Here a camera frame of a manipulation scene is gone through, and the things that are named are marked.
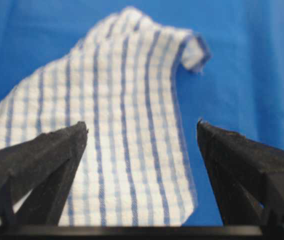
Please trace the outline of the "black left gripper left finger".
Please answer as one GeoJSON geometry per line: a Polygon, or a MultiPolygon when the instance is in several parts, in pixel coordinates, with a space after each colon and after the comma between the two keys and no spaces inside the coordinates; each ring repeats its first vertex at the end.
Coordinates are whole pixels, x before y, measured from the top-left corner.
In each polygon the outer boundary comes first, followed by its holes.
{"type": "Polygon", "coordinates": [[[85,122],[0,150],[4,224],[57,225],[87,145],[85,122]]]}

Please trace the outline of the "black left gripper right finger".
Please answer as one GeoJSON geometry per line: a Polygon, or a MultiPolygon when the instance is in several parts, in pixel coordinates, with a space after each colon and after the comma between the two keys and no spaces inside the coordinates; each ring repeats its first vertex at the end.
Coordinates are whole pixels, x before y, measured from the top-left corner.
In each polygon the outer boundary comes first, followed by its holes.
{"type": "Polygon", "coordinates": [[[196,133],[223,223],[284,223],[284,150],[204,121],[196,133]]]}

